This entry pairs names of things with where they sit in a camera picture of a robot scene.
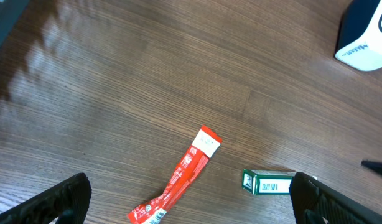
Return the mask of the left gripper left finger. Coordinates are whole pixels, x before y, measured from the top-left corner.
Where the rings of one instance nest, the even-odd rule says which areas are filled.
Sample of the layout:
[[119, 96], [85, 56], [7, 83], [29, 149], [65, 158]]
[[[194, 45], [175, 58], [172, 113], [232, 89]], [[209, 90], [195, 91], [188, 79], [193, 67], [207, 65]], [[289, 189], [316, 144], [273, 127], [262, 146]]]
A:
[[85, 221], [91, 185], [78, 173], [0, 214], [0, 223], [78, 223]]

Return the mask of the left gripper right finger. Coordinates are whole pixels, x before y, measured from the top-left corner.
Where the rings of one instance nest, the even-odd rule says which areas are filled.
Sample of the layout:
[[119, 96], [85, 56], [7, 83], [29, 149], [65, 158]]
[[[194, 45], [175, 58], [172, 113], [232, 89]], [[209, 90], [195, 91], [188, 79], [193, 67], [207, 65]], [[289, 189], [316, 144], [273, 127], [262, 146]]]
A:
[[382, 224], [382, 215], [303, 172], [292, 178], [289, 191], [297, 224]]

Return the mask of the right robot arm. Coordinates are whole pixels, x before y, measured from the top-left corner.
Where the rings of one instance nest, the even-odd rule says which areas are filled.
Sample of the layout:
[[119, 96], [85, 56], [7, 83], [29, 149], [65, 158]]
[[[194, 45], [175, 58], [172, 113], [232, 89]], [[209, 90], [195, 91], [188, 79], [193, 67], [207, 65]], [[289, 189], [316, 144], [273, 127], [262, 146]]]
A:
[[361, 165], [382, 176], [382, 162], [362, 160]]

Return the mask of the dark green small box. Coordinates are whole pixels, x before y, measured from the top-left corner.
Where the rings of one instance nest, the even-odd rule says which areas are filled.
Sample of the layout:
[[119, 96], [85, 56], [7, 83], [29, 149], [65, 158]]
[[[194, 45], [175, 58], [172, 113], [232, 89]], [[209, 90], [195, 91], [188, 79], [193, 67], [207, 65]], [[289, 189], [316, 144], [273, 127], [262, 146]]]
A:
[[289, 195], [296, 172], [244, 169], [242, 188], [253, 195]]

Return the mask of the white barcode scanner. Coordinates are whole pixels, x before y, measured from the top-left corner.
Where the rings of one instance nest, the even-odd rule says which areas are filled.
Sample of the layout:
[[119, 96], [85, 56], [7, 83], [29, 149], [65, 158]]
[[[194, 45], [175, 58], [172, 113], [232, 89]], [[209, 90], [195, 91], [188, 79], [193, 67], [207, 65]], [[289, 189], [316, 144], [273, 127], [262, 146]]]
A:
[[353, 0], [343, 14], [335, 58], [357, 70], [382, 68], [382, 0]]

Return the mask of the red snack packet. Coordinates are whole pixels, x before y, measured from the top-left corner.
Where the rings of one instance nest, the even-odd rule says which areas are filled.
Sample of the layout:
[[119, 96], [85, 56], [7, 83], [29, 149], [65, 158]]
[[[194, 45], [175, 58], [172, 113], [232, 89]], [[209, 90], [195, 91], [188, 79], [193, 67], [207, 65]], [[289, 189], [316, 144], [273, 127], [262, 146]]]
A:
[[137, 206], [127, 214], [134, 224], [159, 224], [194, 180], [203, 171], [222, 139], [207, 126], [202, 126], [184, 156], [174, 169], [163, 193]]

